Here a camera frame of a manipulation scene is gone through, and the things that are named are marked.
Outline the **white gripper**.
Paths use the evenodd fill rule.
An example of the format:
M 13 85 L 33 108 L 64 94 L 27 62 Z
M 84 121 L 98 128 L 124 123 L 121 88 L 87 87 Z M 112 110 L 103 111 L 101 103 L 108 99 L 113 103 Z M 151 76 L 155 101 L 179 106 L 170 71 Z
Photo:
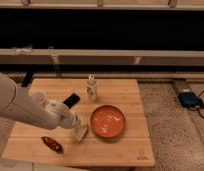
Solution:
M 81 118 L 60 101 L 49 100 L 45 110 L 60 117 L 59 126 L 62 128 L 73 129 L 81 124 Z

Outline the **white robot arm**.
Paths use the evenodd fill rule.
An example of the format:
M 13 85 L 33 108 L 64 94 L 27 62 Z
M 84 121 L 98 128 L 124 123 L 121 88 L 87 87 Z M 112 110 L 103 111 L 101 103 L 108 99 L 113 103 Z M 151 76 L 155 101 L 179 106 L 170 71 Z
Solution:
M 45 100 L 40 103 L 26 89 L 1 72 L 0 117 L 48 130 L 58 126 L 73 129 L 81 125 L 81 118 L 63 102 Z

